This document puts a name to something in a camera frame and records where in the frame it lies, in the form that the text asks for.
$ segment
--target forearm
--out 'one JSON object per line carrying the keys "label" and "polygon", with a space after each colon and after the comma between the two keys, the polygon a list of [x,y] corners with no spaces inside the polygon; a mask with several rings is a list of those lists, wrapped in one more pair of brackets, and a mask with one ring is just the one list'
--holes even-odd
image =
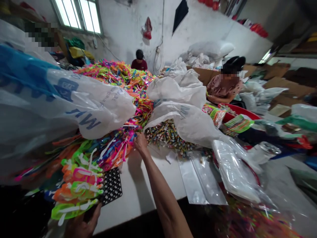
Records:
{"label": "forearm", "polygon": [[148,172],[151,189],[166,237],[192,237],[186,219],[164,176],[149,151],[140,153]]}

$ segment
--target green bag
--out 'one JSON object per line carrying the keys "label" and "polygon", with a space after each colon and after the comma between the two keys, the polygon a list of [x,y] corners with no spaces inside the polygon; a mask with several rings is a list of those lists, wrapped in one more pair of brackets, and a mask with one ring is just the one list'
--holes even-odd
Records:
{"label": "green bag", "polygon": [[294,114],[276,122],[276,124],[281,124],[281,125],[285,125],[287,123],[292,123],[296,126],[299,126],[300,128],[304,130],[317,132],[317,123],[310,122],[299,115]]}

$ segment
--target woman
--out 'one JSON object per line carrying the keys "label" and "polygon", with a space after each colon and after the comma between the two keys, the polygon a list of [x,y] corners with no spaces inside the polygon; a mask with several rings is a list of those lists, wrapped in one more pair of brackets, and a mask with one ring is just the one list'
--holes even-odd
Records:
{"label": "woman", "polygon": [[245,57],[233,57],[229,59],[221,69],[221,74],[215,76],[207,85],[208,101],[219,103],[230,103],[243,87],[239,77],[245,64]]}
{"label": "woman", "polygon": [[148,65],[146,61],[143,59],[143,51],[142,50],[137,50],[136,51],[136,59],[132,61],[131,68],[137,69],[137,70],[148,70]]}

